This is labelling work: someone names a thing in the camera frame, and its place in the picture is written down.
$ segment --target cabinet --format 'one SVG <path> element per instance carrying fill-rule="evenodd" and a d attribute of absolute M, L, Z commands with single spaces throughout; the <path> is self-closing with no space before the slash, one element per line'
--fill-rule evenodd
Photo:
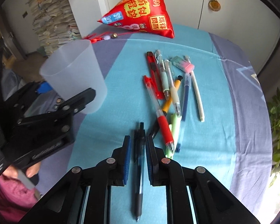
<path fill-rule="evenodd" d="M 120 0 L 105 0 L 112 9 Z M 165 0 L 171 22 L 214 33 L 232 41 L 248 55 L 256 73 L 262 69 L 280 37 L 280 19 L 260 0 Z"/>

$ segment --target yellow object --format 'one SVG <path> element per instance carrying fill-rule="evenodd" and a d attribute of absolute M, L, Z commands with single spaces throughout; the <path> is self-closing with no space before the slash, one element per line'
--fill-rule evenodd
<path fill-rule="evenodd" d="M 180 84 L 181 84 L 181 81 L 180 81 L 180 80 L 176 80 L 176 81 L 175 81 L 175 88 L 176 88 L 176 90 L 178 90 Z M 168 110 L 169 110 L 169 108 L 170 108 L 171 103 L 172 103 L 172 98 L 171 98 L 171 96 L 169 96 L 168 100 L 167 100 L 166 103 L 163 105 L 162 110 L 163 110 L 164 112 L 168 113 Z"/>

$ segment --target black pen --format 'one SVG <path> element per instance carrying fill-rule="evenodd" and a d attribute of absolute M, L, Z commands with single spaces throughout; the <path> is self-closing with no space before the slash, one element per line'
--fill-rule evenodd
<path fill-rule="evenodd" d="M 144 151 L 145 151 L 145 130 L 144 123 L 140 123 L 140 129 L 134 131 L 134 160 L 136 163 L 135 182 L 135 216 L 139 221 L 142 214 L 143 200 L 143 177 L 144 177 Z"/>

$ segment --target newspaper stack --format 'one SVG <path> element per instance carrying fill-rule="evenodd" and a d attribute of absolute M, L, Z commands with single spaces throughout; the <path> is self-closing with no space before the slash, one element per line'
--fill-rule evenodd
<path fill-rule="evenodd" d="M 27 0 L 34 16 L 33 30 L 50 56 L 69 41 L 81 39 L 68 0 Z"/>

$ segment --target red box cutter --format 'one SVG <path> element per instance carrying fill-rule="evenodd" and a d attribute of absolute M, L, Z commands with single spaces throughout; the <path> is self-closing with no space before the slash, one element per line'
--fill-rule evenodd
<path fill-rule="evenodd" d="M 165 99 L 164 93 L 162 91 L 160 72 L 158 70 L 158 65 L 156 63 L 155 56 L 151 51 L 148 51 L 146 55 L 155 96 L 157 99 Z"/>

